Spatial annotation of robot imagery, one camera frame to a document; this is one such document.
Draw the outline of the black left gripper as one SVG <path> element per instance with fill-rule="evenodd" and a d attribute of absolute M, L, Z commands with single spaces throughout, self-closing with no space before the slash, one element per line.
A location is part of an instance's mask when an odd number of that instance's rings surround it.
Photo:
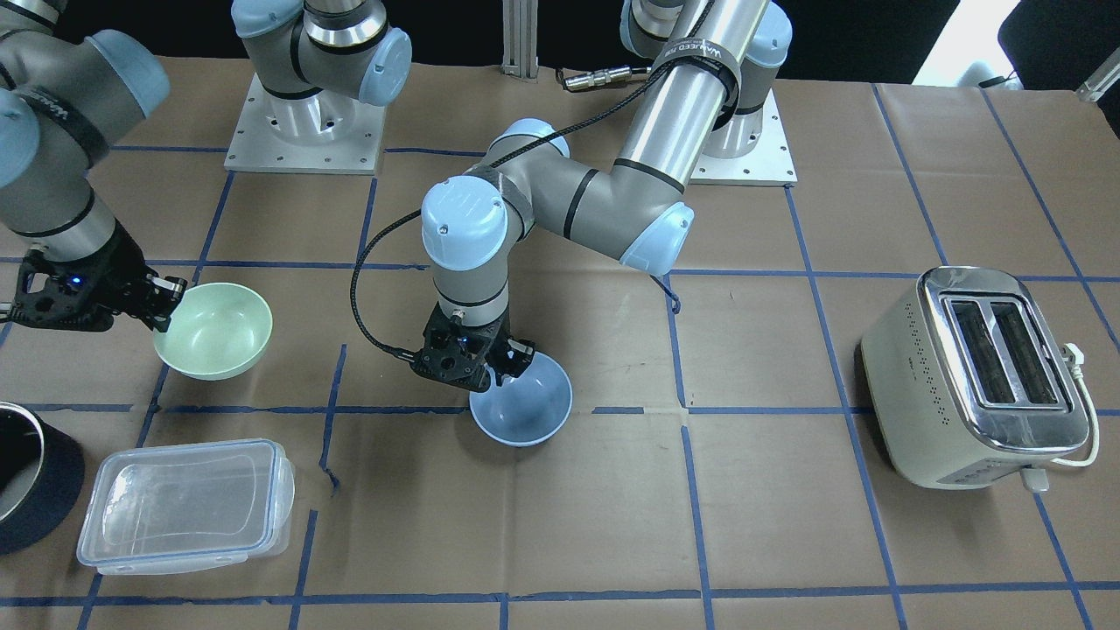
<path fill-rule="evenodd" d="M 416 352 L 412 371 L 424 379 L 472 392 L 485 392 L 493 376 L 520 378 L 536 355 L 536 343 L 508 339 L 508 312 L 482 326 L 448 318 L 436 304 L 424 323 L 423 348 Z"/>

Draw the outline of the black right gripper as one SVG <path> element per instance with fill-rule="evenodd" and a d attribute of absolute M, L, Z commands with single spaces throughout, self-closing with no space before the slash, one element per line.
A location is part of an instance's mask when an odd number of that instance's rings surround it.
<path fill-rule="evenodd" d="M 165 333 L 187 290 L 180 276 L 151 274 L 143 251 L 116 223 L 108 243 L 72 262 L 52 262 L 38 248 L 25 252 L 9 319 L 31 328 L 105 332 L 124 312 Z"/>

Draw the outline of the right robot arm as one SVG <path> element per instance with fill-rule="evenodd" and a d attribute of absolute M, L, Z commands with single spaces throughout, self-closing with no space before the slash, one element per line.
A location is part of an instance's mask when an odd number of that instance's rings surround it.
<path fill-rule="evenodd" d="M 164 333 L 187 290 L 160 276 L 88 172 L 164 103 L 160 61 L 127 33 L 60 40 L 64 1 L 4 1 L 1 215 L 27 250 L 3 322 L 105 332 L 124 314 Z"/>

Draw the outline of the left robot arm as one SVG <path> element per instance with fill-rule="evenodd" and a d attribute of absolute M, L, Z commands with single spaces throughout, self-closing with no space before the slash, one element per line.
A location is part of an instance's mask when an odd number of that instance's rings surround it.
<path fill-rule="evenodd" d="M 576 161 L 564 130 L 521 119 L 478 164 L 433 185 L 416 212 L 437 304 L 417 376 L 475 392 L 535 362 L 508 333 L 508 251 L 544 228 L 651 277 L 676 262 L 696 212 L 683 193 L 704 149 L 760 110 L 793 27 L 771 1 L 627 1 L 620 40 L 651 61 L 607 172 Z"/>

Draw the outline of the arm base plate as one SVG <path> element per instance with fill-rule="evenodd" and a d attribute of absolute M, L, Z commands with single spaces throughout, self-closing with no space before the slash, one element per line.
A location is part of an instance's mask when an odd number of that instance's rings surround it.
<path fill-rule="evenodd" d="M 799 182 L 774 92 L 711 133 L 689 180 L 696 185 L 788 187 Z"/>
<path fill-rule="evenodd" d="M 375 175 L 388 108 L 323 91 L 284 100 L 253 76 L 234 133 L 228 172 Z"/>

